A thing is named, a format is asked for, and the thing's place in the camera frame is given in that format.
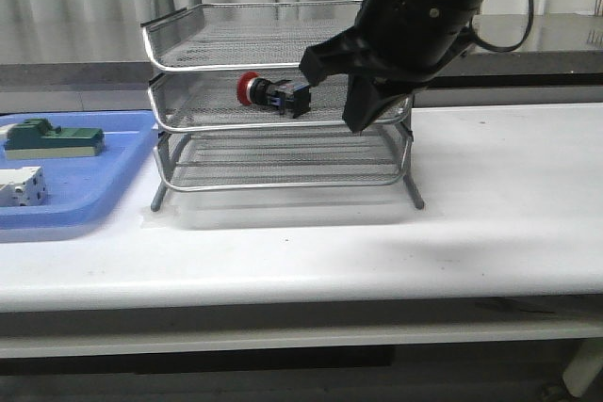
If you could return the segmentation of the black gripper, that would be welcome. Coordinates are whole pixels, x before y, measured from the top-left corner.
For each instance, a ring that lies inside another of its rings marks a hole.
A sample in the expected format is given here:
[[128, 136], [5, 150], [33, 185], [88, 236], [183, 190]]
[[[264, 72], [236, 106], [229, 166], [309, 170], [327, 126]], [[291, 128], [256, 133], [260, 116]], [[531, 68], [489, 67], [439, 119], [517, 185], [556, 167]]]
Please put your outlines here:
[[342, 119], [353, 133], [362, 132], [425, 89], [466, 48], [476, 8], [465, 1], [363, 0], [353, 26], [308, 46], [299, 69], [312, 87], [347, 74]]

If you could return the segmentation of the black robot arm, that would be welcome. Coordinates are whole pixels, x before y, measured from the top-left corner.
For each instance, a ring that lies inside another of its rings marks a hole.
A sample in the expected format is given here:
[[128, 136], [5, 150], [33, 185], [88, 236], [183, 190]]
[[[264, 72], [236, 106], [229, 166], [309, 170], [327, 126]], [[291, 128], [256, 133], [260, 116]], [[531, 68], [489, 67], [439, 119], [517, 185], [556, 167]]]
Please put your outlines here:
[[299, 68], [315, 87], [348, 76], [342, 114], [353, 133], [426, 88], [470, 44], [483, 0], [363, 0], [353, 25], [306, 48]]

